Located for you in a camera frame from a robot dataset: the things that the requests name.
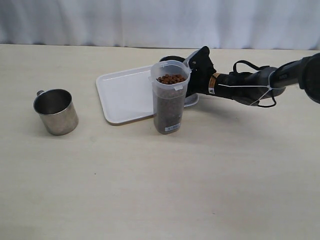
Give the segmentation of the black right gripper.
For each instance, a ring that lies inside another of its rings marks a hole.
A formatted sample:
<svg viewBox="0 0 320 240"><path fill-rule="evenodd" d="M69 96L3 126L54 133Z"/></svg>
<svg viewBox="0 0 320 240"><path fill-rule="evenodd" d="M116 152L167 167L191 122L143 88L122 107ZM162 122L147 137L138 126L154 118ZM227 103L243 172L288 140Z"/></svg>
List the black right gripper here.
<svg viewBox="0 0 320 240"><path fill-rule="evenodd" d="M210 49L203 46L189 55L183 63L191 70L186 96L195 93L209 95L210 78L217 71L210 59Z"/></svg>

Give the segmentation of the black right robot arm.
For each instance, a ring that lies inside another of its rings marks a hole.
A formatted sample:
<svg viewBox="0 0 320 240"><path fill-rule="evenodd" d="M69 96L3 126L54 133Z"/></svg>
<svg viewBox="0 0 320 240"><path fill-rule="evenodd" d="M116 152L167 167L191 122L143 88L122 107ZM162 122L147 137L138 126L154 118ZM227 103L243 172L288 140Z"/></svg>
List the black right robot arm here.
<svg viewBox="0 0 320 240"><path fill-rule="evenodd" d="M256 66L239 60L255 70L239 72L234 65L228 74L219 73L209 57L207 46L184 60L191 70L187 95L204 94L236 101L246 106L260 107L263 99L274 100L286 87L298 85L314 102L320 102L320 55L318 53L291 61L280 67Z"/></svg>

